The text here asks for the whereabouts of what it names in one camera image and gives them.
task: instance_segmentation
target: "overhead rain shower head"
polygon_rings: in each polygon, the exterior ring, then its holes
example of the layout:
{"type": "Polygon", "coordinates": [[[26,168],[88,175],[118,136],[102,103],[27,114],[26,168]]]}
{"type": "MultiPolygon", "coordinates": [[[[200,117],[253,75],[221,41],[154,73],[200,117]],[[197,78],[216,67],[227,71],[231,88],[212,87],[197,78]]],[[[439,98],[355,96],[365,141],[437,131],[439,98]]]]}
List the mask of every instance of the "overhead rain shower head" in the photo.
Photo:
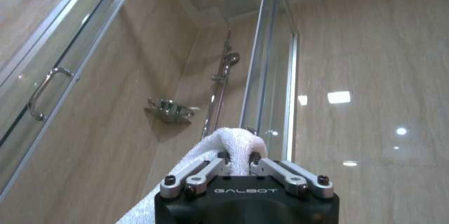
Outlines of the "overhead rain shower head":
{"type": "Polygon", "coordinates": [[[233,66],[240,60],[240,54],[237,52],[229,53],[223,59],[224,64],[233,66]]]}

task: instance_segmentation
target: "glass panel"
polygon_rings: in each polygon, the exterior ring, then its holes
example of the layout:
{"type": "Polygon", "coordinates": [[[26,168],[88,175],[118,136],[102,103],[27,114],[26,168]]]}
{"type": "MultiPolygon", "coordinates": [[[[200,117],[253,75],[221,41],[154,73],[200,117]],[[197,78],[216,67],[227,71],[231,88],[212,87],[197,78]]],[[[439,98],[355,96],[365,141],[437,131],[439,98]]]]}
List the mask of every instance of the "glass panel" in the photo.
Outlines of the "glass panel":
{"type": "Polygon", "coordinates": [[[38,134],[46,130],[51,121],[52,111],[62,97],[75,83],[72,77],[56,74],[48,82],[46,90],[36,100],[36,110],[46,114],[39,121],[31,116],[27,104],[42,80],[54,67],[64,67],[71,72],[80,72],[91,50],[102,38],[110,21],[123,3],[123,0],[75,0],[68,3],[67,14],[60,15],[44,44],[30,59],[22,72],[14,74],[0,87],[0,189],[18,169],[26,153],[34,148],[38,134]]]}
{"type": "Polygon", "coordinates": [[[244,97],[244,107],[240,126],[255,129],[259,132],[260,124],[260,105],[264,88],[265,62],[268,57],[268,41],[271,35],[271,26],[273,22],[273,1],[261,0],[259,21],[256,28],[256,37],[252,52],[252,61],[249,62],[249,73],[247,80],[247,90],[244,97]]]}
{"type": "Polygon", "coordinates": [[[46,17],[64,3],[66,0],[0,0],[0,71],[10,65],[46,17]]]}
{"type": "Polygon", "coordinates": [[[293,56],[292,27],[284,0],[263,0],[241,127],[255,129],[265,140],[269,157],[287,159],[289,76],[293,56]]]}
{"type": "Polygon", "coordinates": [[[267,142],[268,155],[273,159],[285,159],[287,133],[284,125],[287,97],[288,97],[288,74],[291,57],[289,49],[293,41],[289,28],[285,5],[283,0],[275,1],[272,36],[268,51],[268,67],[265,80],[265,93],[260,114],[259,135],[267,142]]]}

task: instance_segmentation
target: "chrome handle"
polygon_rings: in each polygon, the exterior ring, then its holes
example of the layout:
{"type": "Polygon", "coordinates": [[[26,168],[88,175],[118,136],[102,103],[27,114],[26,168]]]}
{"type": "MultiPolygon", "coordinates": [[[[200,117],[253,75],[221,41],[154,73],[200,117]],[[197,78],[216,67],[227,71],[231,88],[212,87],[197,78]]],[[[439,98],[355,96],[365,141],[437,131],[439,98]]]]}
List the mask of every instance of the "chrome handle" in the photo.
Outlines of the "chrome handle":
{"type": "Polygon", "coordinates": [[[67,70],[63,67],[55,67],[50,71],[50,73],[47,74],[46,79],[40,83],[36,91],[34,92],[32,96],[30,97],[30,100],[28,100],[30,114],[36,120],[44,120],[46,119],[44,113],[39,112],[38,109],[36,109],[36,100],[39,99],[40,95],[43,94],[43,91],[44,91],[46,87],[48,86],[48,83],[50,83],[51,79],[59,73],[64,73],[67,76],[74,77],[74,73],[70,70],[67,70]]]}

